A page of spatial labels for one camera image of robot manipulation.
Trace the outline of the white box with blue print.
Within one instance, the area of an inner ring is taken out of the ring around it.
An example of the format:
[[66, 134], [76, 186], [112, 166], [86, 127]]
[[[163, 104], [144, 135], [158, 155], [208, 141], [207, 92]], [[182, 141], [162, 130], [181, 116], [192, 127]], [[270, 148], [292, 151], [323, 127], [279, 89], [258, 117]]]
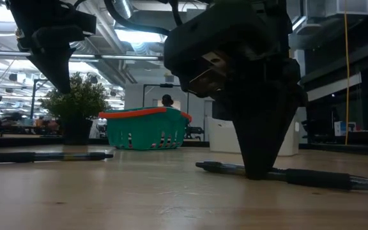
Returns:
[[357, 126], [355, 122], [349, 122], [348, 126], [346, 126], [345, 121], [336, 121], [333, 125], [334, 135], [336, 137], [345, 136], [347, 132], [354, 132]]

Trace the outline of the green basket with orange rim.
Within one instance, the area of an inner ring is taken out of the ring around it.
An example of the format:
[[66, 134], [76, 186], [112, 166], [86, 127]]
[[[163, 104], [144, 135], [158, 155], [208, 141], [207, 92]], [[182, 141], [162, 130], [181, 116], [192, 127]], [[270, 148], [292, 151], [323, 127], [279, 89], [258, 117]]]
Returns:
[[183, 144], [192, 117], [172, 107], [142, 107], [99, 113], [109, 144], [119, 150], [164, 150]]

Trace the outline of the black clear ballpoint pen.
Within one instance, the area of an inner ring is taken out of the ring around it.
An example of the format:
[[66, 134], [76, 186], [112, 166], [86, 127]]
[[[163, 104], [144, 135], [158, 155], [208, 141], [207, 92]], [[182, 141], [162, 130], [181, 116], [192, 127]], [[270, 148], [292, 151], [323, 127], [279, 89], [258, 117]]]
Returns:
[[[196, 162], [195, 166], [210, 173], [246, 176], [245, 167], [238, 164], [204, 161]], [[368, 190], [368, 178], [347, 173], [272, 168], [263, 176], [263, 179], [283, 181], [289, 184], [307, 187], [338, 190]]]
[[28, 162], [48, 162], [48, 161], [96, 161], [112, 158], [114, 155], [104, 152], [91, 153], [35, 153], [16, 152], [0, 153], [0, 163], [28, 163]]

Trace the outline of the white plastic bin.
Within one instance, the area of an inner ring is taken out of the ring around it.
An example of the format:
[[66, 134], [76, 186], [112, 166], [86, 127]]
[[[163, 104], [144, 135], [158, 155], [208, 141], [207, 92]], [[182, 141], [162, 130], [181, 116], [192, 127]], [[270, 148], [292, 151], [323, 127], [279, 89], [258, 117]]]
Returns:
[[[208, 136], [210, 142], [210, 151], [223, 153], [241, 153], [236, 131], [232, 121], [224, 121], [207, 117]], [[300, 124], [294, 117], [288, 130], [282, 146], [279, 150], [279, 157], [291, 157], [298, 153], [300, 139]]]

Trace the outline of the black metal gantry frame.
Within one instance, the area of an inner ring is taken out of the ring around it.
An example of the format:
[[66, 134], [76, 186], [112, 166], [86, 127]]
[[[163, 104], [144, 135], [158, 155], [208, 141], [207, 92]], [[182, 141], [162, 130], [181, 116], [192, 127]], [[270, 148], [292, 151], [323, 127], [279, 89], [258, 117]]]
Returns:
[[142, 106], [163, 106], [162, 97], [169, 95], [173, 100], [173, 107], [183, 112], [189, 111], [189, 94], [182, 91], [177, 84], [144, 84], [142, 87]]

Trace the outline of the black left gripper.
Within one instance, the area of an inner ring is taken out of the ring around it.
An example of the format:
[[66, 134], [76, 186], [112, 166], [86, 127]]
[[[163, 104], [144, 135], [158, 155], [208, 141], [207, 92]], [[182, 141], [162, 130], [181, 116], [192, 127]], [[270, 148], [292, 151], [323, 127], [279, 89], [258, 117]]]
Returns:
[[17, 25], [21, 52], [28, 52], [32, 64], [60, 93], [69, 93], [69, 60], [75, 51], [69, 46], [75, 6], [63, 0], [6, 0]]

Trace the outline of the black aluminium table frame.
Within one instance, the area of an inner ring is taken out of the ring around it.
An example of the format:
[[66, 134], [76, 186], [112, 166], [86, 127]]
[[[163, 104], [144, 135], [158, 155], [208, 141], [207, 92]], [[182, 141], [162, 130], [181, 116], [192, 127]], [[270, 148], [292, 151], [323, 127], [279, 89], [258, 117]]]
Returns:
[[[90, 139], [90, 145], [109, 145], [107, 139]], [[63, 144], [61, 137], [0, 137], [0, 148], [21, 147], [21, 146], [37, 146], [37, 145], [54, 145]], [[209, 148], [208, 142], [201, 141], [184, 141], [181, 147], [192, 148]], [[338, 144], [299, 144], [299, 150], [320, 150], [340, 153], [352, 153], [368, 156], [368, 146], [356, 145], [338, 145]]]

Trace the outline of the long white light bar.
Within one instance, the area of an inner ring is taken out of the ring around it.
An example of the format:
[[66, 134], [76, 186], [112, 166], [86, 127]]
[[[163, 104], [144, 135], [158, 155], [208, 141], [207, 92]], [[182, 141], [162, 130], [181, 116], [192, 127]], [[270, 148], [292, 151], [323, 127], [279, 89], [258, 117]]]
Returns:
[[30, 52], [16, 52], [16, 51], [3, 51], [0, 50], [0, 58], [41, 58], [46, 60], [60, 60], [60, 61], [69, 61], [71, 60], [79, 60], [79, 61], [95, 61], [99, 59], [103, 60], [125, 60], [125, 61], [163, 61], [163, 56], [138, 56], [138, 55], [126, 55], [126, 54], [69, 54], [65, 53], [51, 53], [51, 54], [33, 54]]

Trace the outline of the green plant in black pot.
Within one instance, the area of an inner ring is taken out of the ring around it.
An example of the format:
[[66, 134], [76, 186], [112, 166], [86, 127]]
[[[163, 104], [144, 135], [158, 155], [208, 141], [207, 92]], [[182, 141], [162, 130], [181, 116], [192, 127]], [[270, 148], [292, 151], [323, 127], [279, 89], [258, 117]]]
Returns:
[[92, 83], [93, 74], [75, 72], [70, 77], [70, 92], [54, 89], [39, 99], [41, 107], [59, 121], [59, 131], [65, 145], [87, 145], [93, 120], [110, 109], [106, 89]]

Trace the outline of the black background equipment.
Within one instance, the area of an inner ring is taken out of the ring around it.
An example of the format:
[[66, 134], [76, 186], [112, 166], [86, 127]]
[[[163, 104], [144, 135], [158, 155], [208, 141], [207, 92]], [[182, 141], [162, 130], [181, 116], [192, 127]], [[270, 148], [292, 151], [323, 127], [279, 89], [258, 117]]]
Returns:
[[236, 110], [232, 100], [220, 99], [212, 103], [212, 118], [233, 121], [236, 117]]

